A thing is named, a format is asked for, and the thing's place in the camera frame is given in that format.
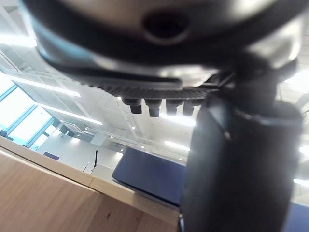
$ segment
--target wall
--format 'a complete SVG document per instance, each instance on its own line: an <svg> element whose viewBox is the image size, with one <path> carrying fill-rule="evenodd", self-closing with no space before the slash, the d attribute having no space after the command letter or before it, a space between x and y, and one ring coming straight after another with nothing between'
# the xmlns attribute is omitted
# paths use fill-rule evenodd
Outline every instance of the wall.
<svg viewBox="0 0 309 232"><path fill-rule="evenodd" d="M58 156L59 162L81 171L89 162L85 172L90 174L94 167L96 150L98 150L97 164L103 164L112 169L116 167L121 158L120 153L82 140L77 140L76 138L64 134L52 134L37 152L41 154L49 152Z"/></svg>

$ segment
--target dark blue laptop lid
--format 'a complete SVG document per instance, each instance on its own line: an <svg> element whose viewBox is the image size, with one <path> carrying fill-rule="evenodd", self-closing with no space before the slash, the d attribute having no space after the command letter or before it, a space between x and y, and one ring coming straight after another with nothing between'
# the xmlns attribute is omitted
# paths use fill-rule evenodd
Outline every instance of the dark blue laptop lid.
<svg viewBox="0 0 309 232"><path fill-rule="evenodd" d="M185 166L128 148L112 177L120 184L179 206Z"/></svg>

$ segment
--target glass window panel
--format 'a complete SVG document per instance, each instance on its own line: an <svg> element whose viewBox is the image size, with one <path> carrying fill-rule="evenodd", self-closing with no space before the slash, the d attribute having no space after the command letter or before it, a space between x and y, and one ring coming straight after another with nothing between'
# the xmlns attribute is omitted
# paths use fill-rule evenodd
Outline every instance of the glass window panel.
<svg viewBox="0 0 309 232"><path fill-rule="evenodd" d="M41 134L40 137L30 147L32 151L37 151L39 147L46 141L48 137L45 134Z"/></svg>
<svg viewBox="0 0 309 232"><path fill-rule="evenodd" d="M14 83L11 80L0 77L0 96L13 85Z"/></svg>
<svg viewBox="0 0 309 232"><path fill-rule="evenodd" d="M27 109L33 106L33 103L33 99L20 88L15 89L10 95L0 101L0 128L6 130Z"/></svg>
<svg viewBox="0 0 309 232"><path fill-rule="evenodd" d="M26 117L13 131L9 137L20 145L26 143L52 118L43 108L37 107Z"/></svg>
<svg viewBox="0 0 309 232"><path fill-rule="evenodd" d="M52 133L54 133L56 130L56 127L54 127L53 125L50 125L46 130L45 132L49 135L51 135Z"/></svg>

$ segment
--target fluorescent light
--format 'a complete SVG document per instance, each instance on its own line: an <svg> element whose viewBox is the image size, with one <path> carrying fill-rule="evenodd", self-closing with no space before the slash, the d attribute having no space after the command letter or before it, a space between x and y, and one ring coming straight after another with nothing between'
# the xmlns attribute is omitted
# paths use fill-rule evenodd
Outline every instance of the fluorescent light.
<svg viewBox="0 0 309 232"><path fill-rule="evenodd" d="M189 127L193 127L196 124L193 118L190 118L187 116L168 116L166 114L160 114L160 117L173 121L174 123L181 124L184 126L189 126Z"/></svg>
<svg viewBox="0 0 309 232"><path fill-rule="evenodd" d="M299 179L294 179L293 181L294 181L294 183L296 183L296 184L309 187L309 181L306 181L306 180L299 180Z"/></svg>
<svg viewBox="0 0 309 232"><path fill-rule="evenodd" d="M309 156L309 146L301 146L299 151L306 156Z"/></svg>
<svg viewBox="0 0 309 232"><path fill-rule="evenodd" d="M78 143L80 141L80 139L78 139L78 138L72 138L72 143Z"/></svg>
<svg viewBox="0 0 309 232"><path fill-rule="evenodd" d="M88 122L92 122L92 123L96 123L96 124L99 124L99 125L103 125L103 123L101 123L100 121L97 121L97 120L94 120L94 119L91 119L91 118L88 118L88 117L84 117L84 116L80 116L80 115L77 115L77 114L73 114L73 113L70 113L70 112L67 112L67 111L64 111L64 110L59 110L57 108L54 108L54 107L51 107L51 106L48 106L48 105L43 105L43 104L40 104L40 103L37 103L37 102L35 102L34 104L36 104L37 106L40 106L40 107L42 107L44 109L56 111L56 112L64 114L64 115L69 115L71 117L79 118L81 120L85 120L85 121L88 121Z"/></svg>
<svg viewBox="0 0 309 232"><path fill-rule="evenodd" d="M290 79L285 80L284 82L289 84L293 89L302 93L309 92L309 71L302 71L296 73Z"/></svg>
<svg viewBox="0 0 309 232"><path fill-rule="evenodd" d="M174 142L171 142L171 141L165 141L164 143L168 146L173 147L173 148L177 148L177 149L185 150L185 151L190 151L190 148L183 146L183 145L180 145L180 144L177 144L177 143L174 143Z"/></svg>
<svg viewBox="0 0 309 232"><path fill-rule="evenodd" d="M6 75L6 74L1 74L1 75L12 80L12 81L20 82L20 83L23 83L23 84L36 86L36 87L52 90L52 91L59 92L59 93L65 93L65 94L75 96L75 97L81 96L78 92L73 91L73 90L68 90L68 89L65 89L65 88L59 88L59 87L55 87L55 86L50 86L50 85L46 85L46 84L42 84L42 83L39 83L39 82L30 81L30 80L26 80L26 79L23 79L23 78L20 78L20 77L10 76L10 75Z"/></svg>
<svg viewBox="0 0 309 232"><path fill-rule="evenodd" d="M0 34L0 44L36 47L37 42L29 36Z"/></svg>

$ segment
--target wooden surface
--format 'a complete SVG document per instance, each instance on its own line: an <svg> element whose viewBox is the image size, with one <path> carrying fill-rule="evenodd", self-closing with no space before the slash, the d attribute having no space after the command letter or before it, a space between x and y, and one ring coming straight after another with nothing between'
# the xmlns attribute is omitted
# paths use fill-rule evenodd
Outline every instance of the wooden surface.
<svg viewBox="0 0 309 232"><path fill-rule="evenodd" d="M26 147L19 146L3 137L0 137L0 150L9 152L13 156L28 160L31 163L50 170L83 186L90 187L91 189L115 198L116 200L121 201L129 206L133 206L135 209L154 216L160 220L168 222L172 225L177 224L178 212L176 210L170 209L166 206L135 194L129 189L113 185L112 183L83 173L54 159L31 151Z"/></svg>
<svg viewBox="0 0 309 232"><path fill-rule="evenodd" d="M177 226L143 214L136 232L176 232Z"/></svg>
<svg viewBox="0 0 309 232"><path fill-rule="evenodd" d="M176 227L0 149L1 232L175 232Z"/></svg>

